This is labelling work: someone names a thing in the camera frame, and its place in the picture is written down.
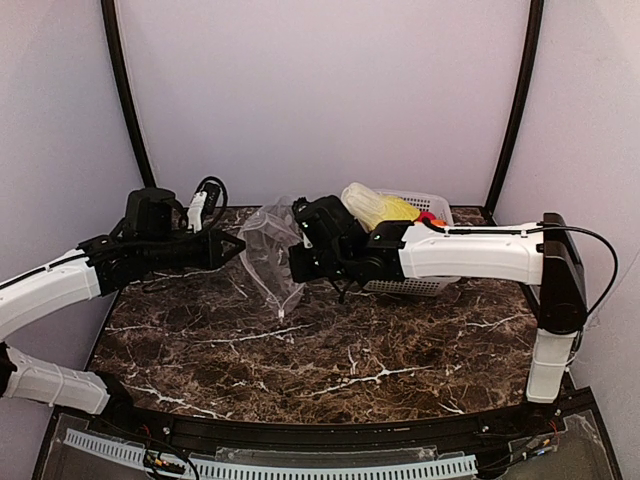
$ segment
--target white plastic basket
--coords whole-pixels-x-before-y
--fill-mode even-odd
[[[436,216],[436,218],[444,220],[448,225],[453,225],[453,216],[451,215],[449,202],[438,195],[379,189],[376,189],[376,192],[400,197],[419,209],[421,212],[431,212]],[[400,293],[405,295],[434,297],[438,295],[448,284],[457,282],[458,280],[460,280],[460,277],[410,278],[403,282],[374,280],[372,282],[368,282],[364,288],[371,292]]]

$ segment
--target white robotic arm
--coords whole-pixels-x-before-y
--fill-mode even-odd
[[[365,286],[372,280],[463,276],[539,285],[539,328],[526,395],[535,403],[556,399],[588,316],[582,263],[567,233],[573,227],[560,215],[509,227],[386,221],[367,233],[335,196],[300,199],[293,209],[307,239],[289,252],[297,282],[328,278]]]
[[[132,192],[127,213],[110,235],[83,242],[60,258],[0,284],[0,396],[19,397],[100,414],[122,387],[108,374],[80,372],[45,362],[5,343],[20,328],[63,307],[108,295],[150,271],[177,267],[220,268],[242,251],[244,242],[213,228],[218,179],[205,179],[189,212],[172,192]],[[173,226],[176,210],[186,225]]]

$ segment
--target white backdrop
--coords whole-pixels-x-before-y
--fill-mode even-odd
[[[519,223],[558,211],[606,236],[621,282],[589,329],[572,372],[591,385],[624,478],[640,478],[640,3],[547,2],[522,128],[496,211]],[[590,302],[611,259],[573,236]]]
[[[0,282],[111,231],[141,187],[99,2],[0,0]],[[84,368],[110,299],[73,305],[8,339]],[[0,479],[31,478],[52,409],[0,398]]]
[[[483,204],[528,0],[128,0],[121,33],[161,185],[232,203],[358,180]]]

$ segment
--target black frame pole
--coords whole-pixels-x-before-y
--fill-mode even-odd
[[[507,130],[504,135],[504,141],[502,142],[500,157],[498,157],[498,165],[493,174],[489,195],[484,205],[484,208],[490,215],[493,215],[498,205],[498,199],[500,198],[504,180],[509,170],[509,164],[511,163],[513,148],[518,138],[518,130],[520,130],[520,122],[522,121],[522,114],[524,113],[524,107],[527,102],[527,94],[529,93],[529,85],[531,84],[531,76],[533,74],[533,64],[536,58],[536,50],[538,49],[543,7],[544,0],[531,0],[529,22],[527,24],[524,50],[522,52],[522,61],[520,62],[516,92],[511,106],[511,114],[509,115]]]
[[[133,153],[136,157],[136,163],[138,164],[138,170],[140,171],[144,186],[155,187],[156,180],[153,176],[147,150],[142,139],[138,115],[136,114],[133,95],[131,94],[131,86],[129,85],[129,77],[127,76],[127,68],[124,63],[115,2],[114,0],[102,0],[101,3],[102,19],[104,21],[104,31],[107,35],[107,45],[109,46],[109,55],[111,56],[113,76],[116,79],[120,105],[122,106],[124,121],[129,131],[129,139],[131,140]]]

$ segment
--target brown marble surface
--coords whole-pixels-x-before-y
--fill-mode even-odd
[[[232,209],[234,232],[251,209]],[[482,224],[475,209],[458,224]],[[240,260],[216,272],[156,274],[120,296],[91,369],[137,405],[209,418],[365,423],[519,403],[535,320],[517,284],[462,279],[440,296],[308,284],[283,321]]]

